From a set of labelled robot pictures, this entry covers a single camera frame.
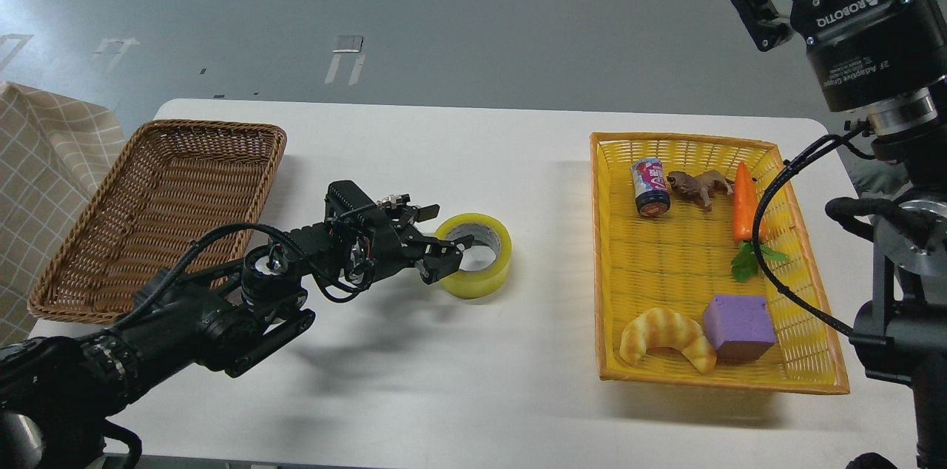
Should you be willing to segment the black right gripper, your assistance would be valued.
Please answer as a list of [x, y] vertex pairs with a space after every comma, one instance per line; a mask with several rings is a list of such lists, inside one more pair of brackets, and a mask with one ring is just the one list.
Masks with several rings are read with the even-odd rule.
[[788, 42], [794, 30], [826, 105], [857, 109], [914, 92], [945, 75], [945, 19], [937, 0], [730, 0], [758, 51]]

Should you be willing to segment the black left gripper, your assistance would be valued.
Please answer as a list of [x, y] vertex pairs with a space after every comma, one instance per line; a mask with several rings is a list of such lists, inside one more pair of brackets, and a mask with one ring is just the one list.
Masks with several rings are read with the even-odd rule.
[[459, 272], [464, 250], [474, 245], [473, 235], [440, 240], [420, 235], [413, 223], [439, 216], [440, 205], [417, 206], [409, 194], [392, 194], [376, 200], [385, 214], [359, 214], [352, 218], [354, 243], [348, 261], [348, 282], [369, 287], [378, 280], [414, 267], [426, 285]]

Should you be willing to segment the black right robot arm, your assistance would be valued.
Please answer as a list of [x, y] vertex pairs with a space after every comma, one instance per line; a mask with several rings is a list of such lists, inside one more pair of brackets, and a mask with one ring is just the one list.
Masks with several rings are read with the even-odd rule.
[[826, 105], [859, 112], [843, 135], [826, 135], [787, 161], [764, 190], [753, 229], [778, 190], [810, 163], [857, 135], [872, 157], [900, 163], [909, 186], [892, 199], [835, 198], [826, 216], [873, 246], [872, 299], [852, 326], [806, 303], [761, 261], [779, 294], [855, 348], [866, 376], [913, 393], [917, 465], [946, 465], [945, 17], [937, 0], [730, 0], [755, 47], [769, 51], [797, 33]]

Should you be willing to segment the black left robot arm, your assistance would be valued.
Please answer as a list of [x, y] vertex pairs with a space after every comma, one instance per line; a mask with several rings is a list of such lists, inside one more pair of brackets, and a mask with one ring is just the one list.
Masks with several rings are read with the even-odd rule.
[[3, 347], [2, 466], [85, 468], [111, 439], [128, 449], [122, 467], [135, 467], [141, 439], [112, 415], [189, 365], [236, 378], [304, 334], [317, 317], [305, 307], [305, 277], [332, 303], [348, 303], [406, 268], [427, 284], [459, 272], [476, 239], [417, 230], [437, 214], [408, 194], [372, 200], [352, 181], [335, 181], [322, 222], [216, 227], [112, 326]]

